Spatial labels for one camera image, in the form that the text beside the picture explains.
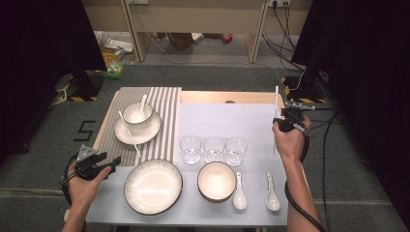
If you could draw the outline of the white bowl with dark rim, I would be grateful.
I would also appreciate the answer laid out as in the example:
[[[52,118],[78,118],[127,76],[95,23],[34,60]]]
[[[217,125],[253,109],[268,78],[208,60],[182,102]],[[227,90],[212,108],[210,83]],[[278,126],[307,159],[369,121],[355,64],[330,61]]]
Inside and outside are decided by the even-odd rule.
[[[153,108],[147,102],[136,102],[127,106],[122,114],[127,123],[131,125],[141,125],[151,118]]]
[[[209,162],[198,172],[198,190],[209,201],[225,201],[232,195],[235,186],[235,173],[230,166],[223,162]]]

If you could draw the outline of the white plate with dark rim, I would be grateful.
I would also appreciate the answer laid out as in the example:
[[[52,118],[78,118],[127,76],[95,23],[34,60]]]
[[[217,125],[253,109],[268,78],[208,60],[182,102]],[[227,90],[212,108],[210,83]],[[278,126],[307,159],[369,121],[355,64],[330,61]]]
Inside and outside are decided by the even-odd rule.
[[[152,117],[143,126],[140,127],[128,125],[128,127],[135,144],[144,144],[152,140],[160,131],[161,117],[157,112],[153,112]],[[114,132],[118,140],[125,144],[132,145],[121,119],[117,120]]]
[[[124,184],[129,206],[145,216],[161,214],[171,208],[182,193],[179,169],[163,159],[151,159],[135,167]]]

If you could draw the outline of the black curtain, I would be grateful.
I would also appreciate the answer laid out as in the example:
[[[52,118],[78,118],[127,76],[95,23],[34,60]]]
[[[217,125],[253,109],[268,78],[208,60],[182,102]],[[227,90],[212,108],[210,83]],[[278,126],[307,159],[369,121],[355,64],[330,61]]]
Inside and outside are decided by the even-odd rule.
[[[81,0],[0,0],[0,165],[30,138],[61,77],[104,68]]]
[[[410,229],[410,0],[312,0],[292,57],[325,72],[348,128]]]

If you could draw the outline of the person's right hand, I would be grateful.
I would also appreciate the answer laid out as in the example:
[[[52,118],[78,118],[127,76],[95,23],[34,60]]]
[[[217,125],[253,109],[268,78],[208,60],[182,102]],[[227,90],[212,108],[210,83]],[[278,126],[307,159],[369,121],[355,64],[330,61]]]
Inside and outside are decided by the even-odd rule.
[[[310,127],[310,119],[307,116],[304,117],[303,124],[308,130]],[[304,161],[309,146],[308,132],[300,132],[296,129],[283,132],[278,129],[277,123],[273,123],[272,131],[275,133],[277,150],[282,160]]]

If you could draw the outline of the person's left hand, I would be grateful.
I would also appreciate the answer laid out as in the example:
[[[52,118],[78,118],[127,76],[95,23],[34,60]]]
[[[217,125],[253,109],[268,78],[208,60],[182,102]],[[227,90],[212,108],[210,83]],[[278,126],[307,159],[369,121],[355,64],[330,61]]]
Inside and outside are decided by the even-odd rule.
[[[105,167],[91,181],[83,180],[76,174],[73,174],[69,178],[69,194],[72,201],[72,207],[76,209],[89,208],[97,195],[100,184],[107,178],[110,172],[111,167]]]

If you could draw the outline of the beige wooden desk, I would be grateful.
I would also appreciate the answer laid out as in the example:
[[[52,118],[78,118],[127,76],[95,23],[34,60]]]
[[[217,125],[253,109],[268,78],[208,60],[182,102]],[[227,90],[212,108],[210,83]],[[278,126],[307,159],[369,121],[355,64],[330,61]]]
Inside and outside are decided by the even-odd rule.
[[[128,32],[142,62],[154,33],[242,34],[248,59],[263,35],[301,34],[313,0],[80,0],[95,31]]]

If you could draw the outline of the striped woven placemat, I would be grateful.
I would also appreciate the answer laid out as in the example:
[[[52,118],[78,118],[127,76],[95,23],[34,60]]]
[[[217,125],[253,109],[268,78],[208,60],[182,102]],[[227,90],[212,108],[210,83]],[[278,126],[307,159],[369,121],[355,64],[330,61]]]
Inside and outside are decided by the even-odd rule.
[[[181,91],[181,87],[121,87],[111,101],[93,147],[99,152],[107,152],[105,162],[121,156],[123,166],[136,166],[153,159],[175,162]],[[144,95],[147,96],[147,104],[159,114],[161,127],[153,138],[137,145],[139,156],[132,144],[117,138],[115,126],[120,120],[118,112],[140,102]]]

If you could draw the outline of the brown cardboard box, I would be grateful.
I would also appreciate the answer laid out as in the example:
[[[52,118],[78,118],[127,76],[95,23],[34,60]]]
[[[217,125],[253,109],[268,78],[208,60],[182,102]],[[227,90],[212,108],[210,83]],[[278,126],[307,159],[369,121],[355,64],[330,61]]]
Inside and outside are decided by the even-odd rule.
[[[170,42],[177,50],[183,50],[193,44],[191,33],[168,33]]]

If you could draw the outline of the orange snack bag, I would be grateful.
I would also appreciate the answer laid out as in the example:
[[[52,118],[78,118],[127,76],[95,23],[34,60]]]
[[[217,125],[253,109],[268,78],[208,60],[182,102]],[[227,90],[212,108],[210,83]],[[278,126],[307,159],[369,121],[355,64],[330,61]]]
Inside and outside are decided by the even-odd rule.
[[[101,48],[102,58],[109,72],[117,72],[122,64],[123,51],[112,48]]]

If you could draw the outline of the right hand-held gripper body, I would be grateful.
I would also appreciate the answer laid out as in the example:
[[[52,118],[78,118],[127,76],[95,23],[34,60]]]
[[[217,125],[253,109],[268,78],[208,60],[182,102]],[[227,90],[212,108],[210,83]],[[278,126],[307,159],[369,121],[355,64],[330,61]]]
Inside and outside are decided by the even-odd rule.
[[[304,121],[304,111],[305,110],[314,110],[314,106],[307,106],[301,103],[290,103],[286,102],[284,104],[284,108],[289,110],[289,117],[288,118],[283,118],[287,122],[288,125],[288,131],[284,132],[289,132],[294,129],[300,131],[300,132],[307,132],[308,129],[307,127],[303,124]]]

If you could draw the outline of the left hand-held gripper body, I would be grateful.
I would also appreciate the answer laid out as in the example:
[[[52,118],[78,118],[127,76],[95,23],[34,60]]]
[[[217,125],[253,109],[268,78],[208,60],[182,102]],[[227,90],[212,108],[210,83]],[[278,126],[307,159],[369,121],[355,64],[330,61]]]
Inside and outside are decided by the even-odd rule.
[[[99,165],[96,161],[100,154],[92,147],[82,145],[77,153],[75,173],[84,180],[93,180],[106,168],[106,164]]]

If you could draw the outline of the green snack bag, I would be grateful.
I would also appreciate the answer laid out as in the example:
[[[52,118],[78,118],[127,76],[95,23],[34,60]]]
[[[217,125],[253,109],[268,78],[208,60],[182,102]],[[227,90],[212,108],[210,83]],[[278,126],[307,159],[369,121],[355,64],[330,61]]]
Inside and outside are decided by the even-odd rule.
[[[121,63],[110,62],[107,71],[102,74],[104,78],[119,79],[122,76],[124,65]]]

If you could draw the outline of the clear drinking glass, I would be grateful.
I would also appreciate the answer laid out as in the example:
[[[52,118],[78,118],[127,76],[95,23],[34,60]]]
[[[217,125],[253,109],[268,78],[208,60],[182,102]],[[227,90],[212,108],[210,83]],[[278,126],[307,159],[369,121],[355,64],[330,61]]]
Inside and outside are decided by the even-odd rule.
[[[241,137],[230,137],[225,143],[225,161],[232,166],[240,165],[248,149],[247,142]]]
[[[180,141],[182,158],[187,164],[196,164],[201,159],[201,139],[195,135],[184,136]]]
[[[224,141],[219,137],[208,137],[204,144],[205,161],[207,163],[223,160]]]

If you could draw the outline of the white chopstick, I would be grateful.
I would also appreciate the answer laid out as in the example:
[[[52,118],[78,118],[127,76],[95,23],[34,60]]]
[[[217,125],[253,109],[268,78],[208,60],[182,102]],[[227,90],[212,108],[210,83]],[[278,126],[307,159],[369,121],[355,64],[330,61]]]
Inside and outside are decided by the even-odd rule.
[[[129,130],[129,127],[128,127],[128,125],[127,125],[125,119],[124,119],[124,116],[123,116],[122,111],[121,111],[121,110],[118,110],[118,114],[119,114],[119,116],[120,116],[121,121],[122,121],[123,124],[124,124],[124,127],[125,127],[125,129],[126,129],[126,132],[127,132],[127,134],[128,134],[128,137],[129,137],[129,139],[130,139],[130,141],[131,141],[131,143],[132,143],[133,148],[134,148],[135,151],[136,151],[136,154],[138,155],[138,157],[139,157],[140,159],[142,159],[142,156],[141,156],[141,154],[140,154],[140,151],[139,151],[137,145],[135,144],[135,142],[133,141],[132,134],[131,134],[131,132],[130,132],[130,130]]]
[[[273,123],[275,121],[275,119],[278,116],[278,86],[275,87],[275,112],[274,112],[274,120]],[[275,133],[274,133],[274,156],[277,153],[277,145],[276,145],[276,141],[275,141]]]

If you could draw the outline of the white ceramic spoon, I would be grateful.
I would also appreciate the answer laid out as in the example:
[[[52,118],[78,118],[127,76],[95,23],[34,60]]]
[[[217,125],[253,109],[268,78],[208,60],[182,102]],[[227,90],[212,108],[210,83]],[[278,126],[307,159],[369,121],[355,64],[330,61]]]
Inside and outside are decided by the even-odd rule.
[[[145,108],[145,102],[146,102],[146,100],[147,100],[147,95],[143,95],[143,97],[142,97],[142,99],[141,99],[141,102],[140,102],[140,106],[139,106],[139,113],[140,114],[142,114],[142,115],[144,115],[144,108]]]
[[[233,205],[238,210],[244,210],[248,205],[248,201],[243,191],[241,172],[236,173],[236,189],[233,195]]]
[[[270,172],[267,172],[266,177],[268,182],[268,190],[265,197],[265,205],[269,210],[276,212],[280,209],[280,202],[275,192],[273,175]]]

